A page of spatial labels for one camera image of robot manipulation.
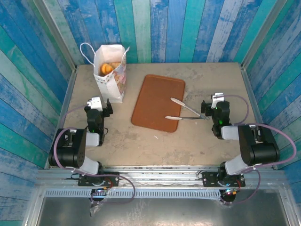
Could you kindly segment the white paper bag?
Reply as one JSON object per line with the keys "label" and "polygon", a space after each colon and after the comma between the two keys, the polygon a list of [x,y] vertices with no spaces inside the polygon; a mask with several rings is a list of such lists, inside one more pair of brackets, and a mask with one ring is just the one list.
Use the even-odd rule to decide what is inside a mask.
{"label": "white paper bag", "polygon": [[[80,45],[82,56],[94,67],[93,76],[104,100],[109,99],[111,103],[122,103],[126,89],[126,67],[127,53],[130,48],[124,48],[120,44],[101,45],[98,50],[92,49],[94,54],[93,61],[84,54],[82,47],[84,45],[92,47],[89,43],[83,42]],[[112,62],[121,62],[121,64],[106,76],[100,75],[100,66]]]}

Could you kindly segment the metal tongs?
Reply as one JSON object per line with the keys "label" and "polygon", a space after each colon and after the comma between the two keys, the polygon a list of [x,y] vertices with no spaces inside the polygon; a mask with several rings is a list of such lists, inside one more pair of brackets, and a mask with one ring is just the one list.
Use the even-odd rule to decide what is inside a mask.
{"label": "metal tongs", "polygon": [[193,112],[194,114],[197,115],[197,117],[176,117],[176,116],[166,116],[166,119],[169,120],[175,120],[175,121],[179,121],[179,120],[209,120],[209,117],[202,115],[198,112],[196,112],[195,110],[193,110],[192,108],[188,107],[185,103],[183,103],[182,101],[171,97],[170,98],[173,102],[175,102],[176,104],[186,108],[187,110]]}

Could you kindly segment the golden fake croissant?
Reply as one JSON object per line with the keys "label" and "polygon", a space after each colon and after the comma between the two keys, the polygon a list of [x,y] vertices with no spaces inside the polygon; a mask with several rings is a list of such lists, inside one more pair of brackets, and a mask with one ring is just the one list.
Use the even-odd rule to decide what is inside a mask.
{"label": "golden fake croissant", "polygon": [[110,64],[107,64],[107,63],[102,64],[100,66],[100,75],[106,76],[106,75],[110,74],[113,70],[114,70],[114,68]]}

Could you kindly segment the brown plastic tray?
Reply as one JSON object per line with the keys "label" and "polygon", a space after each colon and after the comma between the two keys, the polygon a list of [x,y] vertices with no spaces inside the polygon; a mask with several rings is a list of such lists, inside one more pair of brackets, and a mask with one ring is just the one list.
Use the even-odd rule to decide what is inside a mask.
{"label": "brown plastic tray", "polygon": [[166,119],[166,116],[180,116],[181,106],[171,98],[182,101],[184,91],[184,80],[154,74],[146,75],[133,110],[131,123],[143,128],[175,132],[178,121]]}

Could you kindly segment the clear plastic scrap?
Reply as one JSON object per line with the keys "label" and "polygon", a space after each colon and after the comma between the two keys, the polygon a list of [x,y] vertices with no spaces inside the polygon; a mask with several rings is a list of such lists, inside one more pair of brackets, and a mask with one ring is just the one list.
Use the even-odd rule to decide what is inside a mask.
{"label": "clear plastic scrap", "polygon": [[90,207],[90,216],[93,217],[100,210],[100,207],[100,204],[92,204]]}

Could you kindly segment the grey metal plate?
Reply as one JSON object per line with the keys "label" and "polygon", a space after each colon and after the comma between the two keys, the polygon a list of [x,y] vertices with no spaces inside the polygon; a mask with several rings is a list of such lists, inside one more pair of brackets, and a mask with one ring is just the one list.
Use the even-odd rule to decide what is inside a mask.
{"label": "grey metal plate", "polygon": [[276,193],[237,206],[202,199],[135,199],[90,212],[85,198],[46,198],[38,226],[289,226]]}

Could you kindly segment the aluminium table side rail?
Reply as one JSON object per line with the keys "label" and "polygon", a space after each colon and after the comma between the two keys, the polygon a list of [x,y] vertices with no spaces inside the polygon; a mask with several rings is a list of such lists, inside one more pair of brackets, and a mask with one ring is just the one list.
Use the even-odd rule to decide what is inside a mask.
{"label": "aluminium table side rail", "polygon": [[280,150],[273,137],[272,130],[262,123],[246,70],[241,70],[241,74],[255,118],[255,122],[238,127],[240,157],[244,164],[243,172],[247,172],[252,168],[275,164],[280,159]]}
{"label": "aluminium table side rail", "polygon": [[65,94],[65,97],[64,97],[63,105],[62,105],[61,112],[60,112],[60,115],[59,115],[58,124],[57,124],[56,129],[55,129],[55,135],[54,135],[54,138],[53,138],[53,141],[52,141],[52,145],[55,142],[55,139],[56,139],[55,136],[56,136],[58,130],[60,128],[62,128],[62,126],[64,124],[66,114],[67,114],[68,109],[69,109],[69,104],[70,104],[70,101],[71,101],[71,96],[72,96],[72,92],[73,92],[73,88],[74,88],[74,85],[75,85],[76,78],[77,78],[77,69],[73,70],[72,73],[71,73],[71,77],[70,77],[70,80],[69,80],[69,83],[68,83],[68,87],[67,87],[66,94]]}

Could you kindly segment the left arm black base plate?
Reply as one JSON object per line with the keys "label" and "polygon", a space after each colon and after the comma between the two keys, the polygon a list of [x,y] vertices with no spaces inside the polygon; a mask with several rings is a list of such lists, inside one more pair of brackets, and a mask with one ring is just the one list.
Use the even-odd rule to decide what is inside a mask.
{"label": "left arm black base plate", "polygon": [[114,187],[119,185],[119,172],[105,172],[105,177],[80,176],[78,186]]}

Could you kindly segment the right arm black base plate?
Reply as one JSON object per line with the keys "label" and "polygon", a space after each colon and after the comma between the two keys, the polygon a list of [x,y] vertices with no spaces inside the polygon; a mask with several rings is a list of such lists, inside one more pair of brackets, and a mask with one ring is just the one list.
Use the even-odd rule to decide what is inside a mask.
{"label": "right arm black base plate", "polygon": [[245,179],[241,175],[222,175],[220,172],[202,171],[204,187],[245,187]]}

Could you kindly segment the aluminium mounting rail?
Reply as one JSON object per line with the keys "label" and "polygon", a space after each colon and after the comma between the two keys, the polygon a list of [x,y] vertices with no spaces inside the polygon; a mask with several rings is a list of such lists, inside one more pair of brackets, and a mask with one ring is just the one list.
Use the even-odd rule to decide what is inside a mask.
{"label": "aluminium mounting rail", "polygon": [[[209,165],[146,165],[146,166],[107,166],[104,172],[118,172],[129,179],[136,188],[202,189],[201,172],[216,172],[217,166]],[[260,168],[260,189],[274,189],[288,185],[284,171]],[[76,188],[77,181],[70,179],[71,170],[51,168],[39,170],[35,186],[48,188]]]}

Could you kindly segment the aluminium corner post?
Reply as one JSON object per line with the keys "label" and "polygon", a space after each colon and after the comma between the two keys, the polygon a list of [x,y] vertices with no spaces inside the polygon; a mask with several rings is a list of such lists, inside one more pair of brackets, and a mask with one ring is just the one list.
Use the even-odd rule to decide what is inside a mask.
{"label": "aluminium corner post", "polygon": [[234,59],[242,71],[249,66],[286,2],[287,0],[263,0],[261,3]]}
{"label": "aluminium corner post", "polygon": [[72,71],[75,71],[77,66],[75,65],[70,52],[63,40],[63,37],[59,31],[58,25],[56,24],[54,17],[51,15],[48,6],[46,5],[45,0],[33,0],[35,6],[37,7],[38,11],[40,12],[41,16],[43,17],[45,23],[47,24],[51,34],[53,35],[54,39],[56,40],[60,51],[62,52],[66,62],[68,63],[69,67]]}

